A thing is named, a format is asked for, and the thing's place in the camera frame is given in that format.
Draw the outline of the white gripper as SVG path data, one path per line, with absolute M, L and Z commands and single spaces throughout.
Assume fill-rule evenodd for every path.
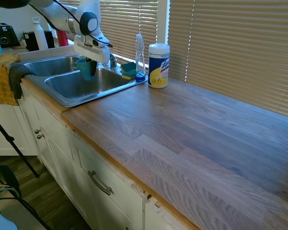
M 87 46 L 84 44 L 83 38 L 80 36 L 74 37 L 74 50 L 76 53 L 85 57 L 86 61 L 91 60 L 91 75 L 94 76 L 96 72 L 96 62 L 109 62 L 110 61 L 110 49 L 107 46 Z

